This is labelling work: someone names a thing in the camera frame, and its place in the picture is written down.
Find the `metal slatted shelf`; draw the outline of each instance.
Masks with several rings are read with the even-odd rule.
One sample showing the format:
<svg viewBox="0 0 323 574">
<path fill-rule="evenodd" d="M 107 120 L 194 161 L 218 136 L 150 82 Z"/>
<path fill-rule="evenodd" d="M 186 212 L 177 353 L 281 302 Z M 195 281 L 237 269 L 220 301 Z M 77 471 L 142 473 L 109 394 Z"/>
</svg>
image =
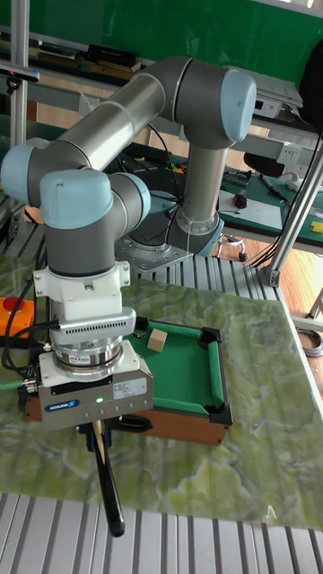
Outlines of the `metal slatted shelf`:
<svg viewBox="0 0 323 574">
<path fill-rule="evenodd" d="M 321 574 L 323 533 L 3 494 L 0 574 Z"/>
<path fill-rule="evenodd" d="M 217 257 L 193 256 L 156 272 L 134 276 L 201 290 L 223 291 L 250 299 L 284 300 L 280 289 L 264 285 L 260 274 L 252 267 Z"/>
</svg>

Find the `green cable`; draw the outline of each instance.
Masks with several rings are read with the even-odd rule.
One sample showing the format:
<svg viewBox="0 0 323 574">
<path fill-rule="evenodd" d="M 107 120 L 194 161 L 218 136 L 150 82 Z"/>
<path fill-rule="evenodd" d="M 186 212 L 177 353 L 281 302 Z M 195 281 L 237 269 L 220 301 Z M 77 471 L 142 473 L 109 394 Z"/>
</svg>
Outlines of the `green cable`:
<svg viewBox="0 0 323 574">
<path fill-rule="evenodd" d="M 21 380 L 7 380 L 5 383 L 0 383 L 0 391 L 8 391 L 11 388 L 22 387 Z"/>
</svg>

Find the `light blue joint cap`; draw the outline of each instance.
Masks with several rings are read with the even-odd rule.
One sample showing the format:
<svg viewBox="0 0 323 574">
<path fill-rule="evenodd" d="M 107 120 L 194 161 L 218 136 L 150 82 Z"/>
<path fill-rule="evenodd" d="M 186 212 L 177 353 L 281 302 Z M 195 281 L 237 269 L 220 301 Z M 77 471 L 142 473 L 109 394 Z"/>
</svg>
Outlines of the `light blue joint cap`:
<svg viewBox="0 0 323 574">
<path fill-rule="evenodd" d="M 109 179 L 101 171 L 65 170 L 40 180 L 40 215 L 49 227 L 75 230 L 95 223 L 111 209 Z"/>
<path fill-rule="evenodd" d="M 150 212 L 150 209 L 152 206 L 152 198 L 151 198 L 151 195 L 149 193 L 149 189 L 148 189 L 147 185 L 138 176 L 134 176 L 132 173 L 118 173 L 118 175 L 131 179 L 131 181 L 134 182 L 134 184 L 135 184 L 136 188 L 138 189 L 139 194 L 142 198 L 143 211 L 142 211 L 142 216 L 140 218 L 139 223 L 134 227 L 134 229 L 136 230 L 136 228 L 139 227 L 140 223 L 147 217 L 148 213 Z"/>
<path fill-rule="evenodd" d="M 222 219 L 219 219 L 219 222 L 214 230 L 212 238 L 207 241 L 206 245 L 204 245 L 203 249 L 201 249 L 198 255 L 202 255 L 203 257 L 207 257 L 208 255 L 210 255 L 212 249 L 214 248 L 215 243 L 220 237 L 221 231 L 223 230 L 223 225 L 224 221 Z"/>
<path fill-rule="evenodd" d="M 15 145 L 4 157 L 1 166 L 1 182 L 4 192 L 24 204 L 28 197 L 28 168 L 34 145 Z"/>
<path fill-rule="evenodd" d="M 228 70 L 221 86 L 220 109 L 225 134 L 241 142 L 249 130 L 255 108 L 257 87 L 251 76 Z"/>
</svg>

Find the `orange box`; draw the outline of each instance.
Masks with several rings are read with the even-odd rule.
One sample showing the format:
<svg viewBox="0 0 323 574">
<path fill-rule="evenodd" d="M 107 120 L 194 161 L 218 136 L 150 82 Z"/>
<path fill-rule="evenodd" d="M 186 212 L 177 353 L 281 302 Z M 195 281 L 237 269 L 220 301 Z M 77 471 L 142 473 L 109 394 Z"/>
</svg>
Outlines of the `orange box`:
<svg viewBox="0 0 323 574">
<path fill-rule="evenodd" d="M 0 297 L 0 336 L 5 335 L 5 329 L 8 324 L 9 318 L 13 311 L 13 307 L 18 297 Z M 31 326 L 34 319 L 34 303 L 33 301 L 22 301 L 13 320 L 10 329 L 10 336 L 16 335 L 18 331 L 22 331 L 27 326 Z M 22 339 L 27 339 L 29 333 L 22 335 Z"/>
</svg>

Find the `black tool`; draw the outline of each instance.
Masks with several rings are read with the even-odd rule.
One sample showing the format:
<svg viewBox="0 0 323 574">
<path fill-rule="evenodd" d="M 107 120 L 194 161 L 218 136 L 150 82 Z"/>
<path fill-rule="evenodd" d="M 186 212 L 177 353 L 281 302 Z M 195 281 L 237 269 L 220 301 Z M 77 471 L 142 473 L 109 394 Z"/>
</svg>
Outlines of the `black tool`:
<svg viewBox="0 0 323 574">
<path fill-rule="evenodd" d="M 112 468 L 109 461 L 108 448 L 111 446 L 111 428 L 109 421 L 102 421 L 102 432 L 100 432 L 100 445 L 91 423 L 80 425 L 79 432 L 86 436 L 87 448 L 90 452 L 95 452 L 100 487 L 102 491 L 103 504 L 112 536 L 119 537 L 125 533 L 126 525 L 122 513 L 122 508 L 118 499 L 117 487 L 113 478 Z"/>
<path fill-rule="evenodd" d="M 244 209 L 248 205 L 247 197 L 243 196 L 242 194 L 237 194 L 233 198 L 233 202 L 238 209 Z"/>
<path fill-rule="evenodd" d="M 104 508 L 106 511 L 109 531 L 112 536 L 119 537 L 125 533 L 125 519 L 122 513 L 120 501 L 118 499 L 117 487 L 114 481 L 111 464 L 109 461 L 108 447 L 102 435 L 104 444 L 105 460 L 102 460 L 99 445 L 94 435 L 94 450 L 97 461 L 98 473 L 100 478 L 100 487 L 102 491 Z"/>
</svg>

